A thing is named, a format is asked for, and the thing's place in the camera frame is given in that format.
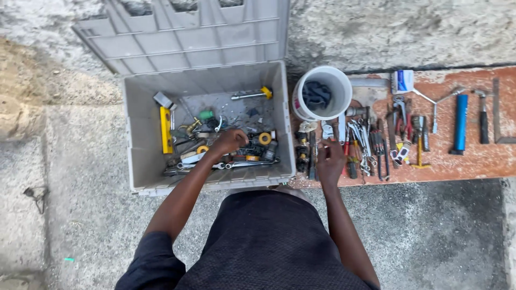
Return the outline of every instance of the person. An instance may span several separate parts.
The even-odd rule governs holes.
[[[317,170],[329,234],[300,190],[230,190],[199,260],[188,270],[172,244],[222,155],[249,142],[228,130],[163,201],[115,289],[373,289],[378,277],[337,188],[342,147],[322,140]]]

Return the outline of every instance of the orange painted board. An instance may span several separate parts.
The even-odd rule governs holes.
[[[471,93],[472,89],[492,90],[493,78],[500,79],[500,125],[502,136],[516,136],[516,67],[501,67],[493,69],[461,69],[444,71],[415,72],[415,88],[433,100],[439,100],[450,94],[454,88],[464,86],[465,94],[469,95],[468,115],[466,125],[466,148],[463,156],[450,155],[453,147],[455,130],[456,99],[450,98],[438,104],[438,132],[432,134],[433,104],[415,93],[405,94],[412,99],[412,114],[427,117],[430,131],[429,142],[431,152],[423,152],[423,163],[432,167],[416,169],[403,165],[393,169],[390,163],[390,180],[381,182],[378,176],[365,177],[365,184],[385,184],[399,182],[464,180],[479,178],[501,178],[516,175],[516,144],[495,144],[493,128],[493,99],[487,98],[490,144],[480,144],[479,110],[480,99]],[[374,101],[372,109],[376,115],[384,118],[386,104],[392,105],[392,95],[387,99]],[[411,163],[416,163],[417,145],[413,144],[409,153]],[[385,175],[385,162],[382,159],[382,172]],[[294,188],[320,188],[320,183],[306,179],[298,173],[296,180],[289,182]],[[352,180],[341,176],[338,186],[362,185],[359,178]]]

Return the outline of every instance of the hand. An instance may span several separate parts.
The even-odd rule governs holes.
[[[249,143],[246,133],[240,129],[230,129],[222,132],[209,147],[208,153],[220,158],[225,154],[238,150]]]
[[[346,156],[342,146],[337,141],[321,140],[320,144],[328,148],[320,148],[317,156],[317,174],[324,187],[337,186],[338,178],[346,164]]]

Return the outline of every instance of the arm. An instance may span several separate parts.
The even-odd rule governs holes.
[[[337,188],[337,181],[346,163],[346,156],[337,142],[321,140],[321,143],[328,146],[327,149],[319,149],[317,171],[328,208],[330,237],[337,245],[344,267],[360,279],[379,288],[380,282],[373,265],[346,210],[341,192]]]
[[[159,206],[143,235],[150,232],[166,232],[173,242],[185,226],[201,188],[212,170],[212,165],[224,154],[235,151],[248,142],[249,139],[242,130],[223,132]]]

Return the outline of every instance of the blue bicycle pump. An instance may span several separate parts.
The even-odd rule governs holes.
[[[455,136],[453,149],[449,154],[464,155],[466,148],[467,94],[457,96],[455,108]]]

